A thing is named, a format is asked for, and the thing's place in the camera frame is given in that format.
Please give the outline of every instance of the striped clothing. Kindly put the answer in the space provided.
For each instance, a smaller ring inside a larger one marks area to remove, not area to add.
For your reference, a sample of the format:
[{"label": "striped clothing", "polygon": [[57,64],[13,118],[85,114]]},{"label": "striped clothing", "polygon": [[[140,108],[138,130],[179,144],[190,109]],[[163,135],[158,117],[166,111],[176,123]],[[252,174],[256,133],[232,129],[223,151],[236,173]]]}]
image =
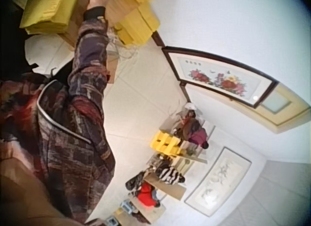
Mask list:
[{"label": "striped clothing", "polygon": [[166,184],[173,185],[179,182],[179,178],[181,176],[182,175],[173,166],[169,166],[168,168],[162,170],[159,178]]}]

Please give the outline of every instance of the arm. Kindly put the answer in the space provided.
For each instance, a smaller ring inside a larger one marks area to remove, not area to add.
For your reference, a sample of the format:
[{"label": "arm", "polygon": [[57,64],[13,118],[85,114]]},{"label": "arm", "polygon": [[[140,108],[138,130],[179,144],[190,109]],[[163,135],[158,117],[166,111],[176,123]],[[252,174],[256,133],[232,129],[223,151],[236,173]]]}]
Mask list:
[{"label": "arm", "polygon": [[78,34],[73,70],[68,77],[68,83],[69,94],[72,97],[87,98],[96,106],[103,119],[102,102],[107,85],[106,46],[108,38],[107,23],[97,18],[100,15],[103,15],[103,7],[86,11],[85,21]]}]

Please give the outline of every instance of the red flower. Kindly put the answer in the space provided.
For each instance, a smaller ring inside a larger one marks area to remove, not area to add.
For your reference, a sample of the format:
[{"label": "red flower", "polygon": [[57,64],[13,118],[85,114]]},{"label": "red flower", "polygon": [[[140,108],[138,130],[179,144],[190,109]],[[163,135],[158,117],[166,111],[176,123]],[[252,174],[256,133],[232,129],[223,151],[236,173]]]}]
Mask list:
[{"label": "red flower", "polygon": [[236,88],[237,85],[235,83],[231,82],[230,80],[224,80],[222,82],[222,86],[223,86],[223,88]]},{"label": "red flower", "polygon": [[192,70],[190,72],[190,76],[196,81],[200,81],[203,83],[209,82],[209,78],[205,74],[201,73],[199,70]]}]

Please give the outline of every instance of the picture frame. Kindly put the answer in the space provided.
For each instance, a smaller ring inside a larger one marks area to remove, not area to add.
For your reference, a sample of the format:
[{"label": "picture frame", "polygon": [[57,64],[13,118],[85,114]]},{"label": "picture frame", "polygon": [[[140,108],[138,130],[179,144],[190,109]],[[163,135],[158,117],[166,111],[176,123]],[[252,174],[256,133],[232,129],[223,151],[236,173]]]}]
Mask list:
[{"label": "picture frame", "polygon": [[243,63],[207,52],[162,48],[178,81],[222,94],[256,108],[278,81]]},{"label": "picture frame", "polygon": [[223,147],[214,164],[185,203],[211,217],[231,196],[247,174],[252,162]]}]

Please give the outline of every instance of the white wall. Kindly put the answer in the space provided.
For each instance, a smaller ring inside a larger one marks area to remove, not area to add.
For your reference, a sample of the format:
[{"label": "white wall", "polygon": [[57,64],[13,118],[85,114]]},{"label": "white wall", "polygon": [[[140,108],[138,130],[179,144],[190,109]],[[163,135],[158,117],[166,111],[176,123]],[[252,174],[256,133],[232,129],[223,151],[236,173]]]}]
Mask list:
[{"label": "white wall", "polygon": [[300,0],[153,0],[165,45],[263,71],[311,104],[311,16]]},{"label": "white wall", "polygon": [[310,163],[310,122],[274,134],[241,112],[209,97],[206,90],[186,85],[191,101],[210,123],[248,144],[270,160]]},{"label": "white wall", "polygon": [[[204,150],[200,155],[200,158],[206,159],[208,164],[194,163],[192,165],[189,171],[185,174],[187,190],[183,199],[181,201],[177,201],[170,196],[165,197],[161,203],[163,203],[166,207],[166,211],[153,225],[216,226],[228,217],[232,211],[234,211],[245,196],[247,196],[247,193],[252,189],[265,166],[266,158],[262,154],[256,152],[246,144],[217,127],[211,134],[208,142],[209,148]],[[224,204],[211,217],[206,217],[186,205],[184,201],[210,170],[224,146],[250,160],[252,164],[245,177],[231,196],[229,196]]]},{"label": "white wall", "polygon": [[220,226],[302,226],[310,217],[310,166],[268,161],[242,203]]}]

